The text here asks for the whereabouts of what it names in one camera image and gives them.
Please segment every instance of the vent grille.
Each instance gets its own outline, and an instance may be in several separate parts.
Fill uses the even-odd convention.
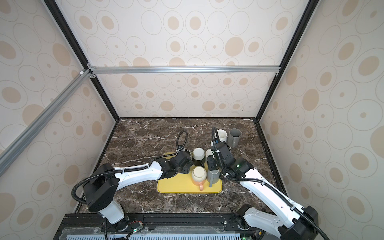
[[[124,237],[125,234],[111,234],[109,240]],[[66,240],[104,240],[103,234],[68,235]],[[129,240],[240,240],[238,233],[207,233],[207,234],[133,234]]]

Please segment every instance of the metal base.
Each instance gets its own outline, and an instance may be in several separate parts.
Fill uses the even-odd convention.
[[[108,236],[109,240],[125,237],[125,234],[111,234]],[[129,240],[240,240],[238,233],[204,233],[204,234],[133,234]],[[102,234],[76,234],[68,235],[66,240],[104,240]]]
[[[223,233],[230,230],[231,233],[240,233],[241,237],[252,237],[255,232],[259,232],[259,228],[251,227],[247,230],[241,230],[237,226],[237,222],[233,219],[232,213],[199,213],[199,214],[160,214],[160,213],[144,213],[144,214],[127,214],[129,219],[133,221],[142,221],[144,229],[152,231],[155,228],[165,229],[172,228],[206,228],[212,227],[217,232]],[[82,227],[99,227],[104,232],[105,219],[98,214],[66,214],[56,232],[53,240],[58,240],[63,229],[82,228]],[[134,224],[128,226],[123,232],[117,232],[115,226],[107,224],[107,232],[111,234],[129,234],[132,232]]]

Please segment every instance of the gray mug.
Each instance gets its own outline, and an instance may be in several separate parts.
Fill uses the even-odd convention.
[[[237,128],[232,128],[229,131],[227,144],[230,147],[236,147],[240,141],[241,131]]]
[[[209,187],[212,187],[212,184],[218,182],[218,178],[220,177],[219,170],[212,170],[207,172],[207,181],[209,182]]]

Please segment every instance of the white mug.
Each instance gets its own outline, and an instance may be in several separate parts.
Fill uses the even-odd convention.
[[[218,138],[220,139],[220,142],[226,142],[227,141],[227,132],[223,129],[217,130],[218,133]]]
[[[213,156],[214,154],[212,153],[212,150],[211,149],[208,149],[206,152],[205,152],[205,162],[208,163],[208,156]]]

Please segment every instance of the yellow tray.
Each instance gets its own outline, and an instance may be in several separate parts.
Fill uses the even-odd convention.
[[[157,191],[160,193],[219,193],[223,190],[223,185],[221,180],[215,184],[212,184],[212,187],[209,187],[209,182],[205,181],[203,184],[204,190],[200,191],[200,188],[192,183],[192,169],[195,166],[190,168],[188,174],[177,174],[172,178],[160,179],[157,182]]]

